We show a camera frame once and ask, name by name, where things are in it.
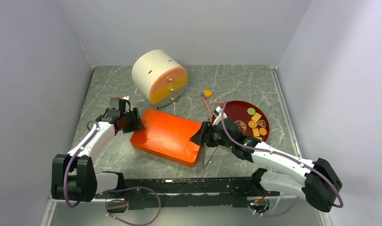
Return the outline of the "silver metal tongs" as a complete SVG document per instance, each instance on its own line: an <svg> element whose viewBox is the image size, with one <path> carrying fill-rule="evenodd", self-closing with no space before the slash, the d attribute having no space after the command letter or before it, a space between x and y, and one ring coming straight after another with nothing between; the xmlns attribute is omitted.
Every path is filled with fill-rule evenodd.
<svg viewBox="0 0 382 226"><path fill-rule="evenodd" d="M202 169L205 170L208 165L211 163L211 159L215 155L218 147L208 147L207 145L204 145L203 151L202 151Z"/></svg>

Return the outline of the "orange tin lid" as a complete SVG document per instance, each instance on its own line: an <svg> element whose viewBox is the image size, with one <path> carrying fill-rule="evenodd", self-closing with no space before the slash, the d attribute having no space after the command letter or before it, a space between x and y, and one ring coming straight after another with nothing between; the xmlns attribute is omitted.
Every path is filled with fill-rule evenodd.
<svg viewBox="0 0 382 226"><path fill-rule="evenodd" d="M147 109L143 114L144 129L130 138L135 149L193 168L200 146L189 139L200 129L201 123Z"/></svg>

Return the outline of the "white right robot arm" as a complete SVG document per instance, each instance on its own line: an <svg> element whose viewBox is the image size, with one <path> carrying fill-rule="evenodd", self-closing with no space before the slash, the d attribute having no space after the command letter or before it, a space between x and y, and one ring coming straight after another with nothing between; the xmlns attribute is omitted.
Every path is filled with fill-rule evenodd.
<svg viewBox="0 0 382 226"><path fill-rule="evenodd" d="M230 118L203 122L189 140L199 146L227 147L241 160L276 170L258 169L253 173L250 190L255 195L271 191L294 195L321 212L343 207L339 194L342 183L325 159L307 160L275 149L258 138L244 135Z"/></svg>

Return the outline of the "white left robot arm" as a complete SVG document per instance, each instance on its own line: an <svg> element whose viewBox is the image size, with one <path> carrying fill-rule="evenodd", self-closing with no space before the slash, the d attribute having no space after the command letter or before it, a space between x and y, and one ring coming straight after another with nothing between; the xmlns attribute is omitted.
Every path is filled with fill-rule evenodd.
<svg viewBox="0 0 382 226"><path fill-rule="evenodd" d="M119 132L130 133L143 127L138 108L131 106L128 96L110 99L105 112L87 122L89 132L85 138L67 154L54 157L52 198L64 200L69 208L74 208L103 192L114 198L123 196L126 191L123 174L113 171L97 174L93 159Z"/></svg>

